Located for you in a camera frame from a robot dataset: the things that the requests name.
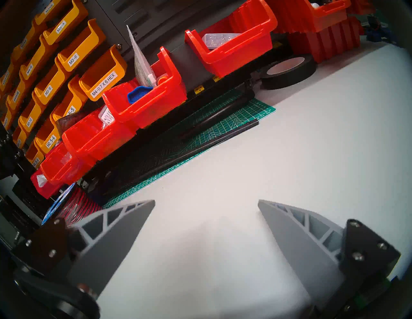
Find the white ribbed left gripper right finger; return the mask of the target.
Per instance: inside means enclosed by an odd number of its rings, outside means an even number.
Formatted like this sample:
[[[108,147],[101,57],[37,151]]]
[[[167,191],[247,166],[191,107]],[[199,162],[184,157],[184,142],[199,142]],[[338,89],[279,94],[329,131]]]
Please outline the white ribbed left gripper right finger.
[[[315,212],[281,203],[259,200],[258,208],[312,302],[325,309],[345,279],[339,269],[344,229]]]

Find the white ribbed left gripper left finger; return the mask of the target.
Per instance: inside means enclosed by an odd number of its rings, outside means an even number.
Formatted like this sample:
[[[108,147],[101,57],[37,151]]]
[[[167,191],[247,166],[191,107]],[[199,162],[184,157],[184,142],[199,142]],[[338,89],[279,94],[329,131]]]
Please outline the white ribbed left gripper left finger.
[[[66,278],[100,295],[121,265],[155,207],[141,201],[95,212],[68,227],[74,261]]]

